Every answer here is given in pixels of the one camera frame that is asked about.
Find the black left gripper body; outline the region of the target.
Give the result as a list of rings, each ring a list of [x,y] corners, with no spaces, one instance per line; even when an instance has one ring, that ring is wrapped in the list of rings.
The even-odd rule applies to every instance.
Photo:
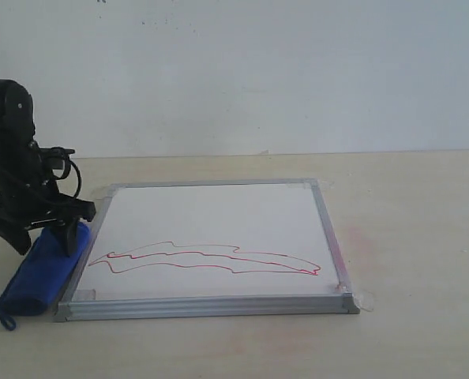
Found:
[[[63,226],[68,220],[91,221],[96,207],[79,198],[82,177],[71,160],[71,171],[51,170],[42,160],[36,141],[21,144],[0,140],[0,220],[26,231]]]

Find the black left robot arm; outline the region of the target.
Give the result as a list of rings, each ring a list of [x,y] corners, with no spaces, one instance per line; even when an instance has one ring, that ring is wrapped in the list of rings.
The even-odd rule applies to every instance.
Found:
[[[16,81],[0,79],[0,237],[25,255],[32,246],[29,232],[47,228],[71,256],[80,220],[92,221],[96,207],[58,187],[71,173],[82,186],[80,169],[70,158],[75,151],[43,148],[35,134],[31,94]]]

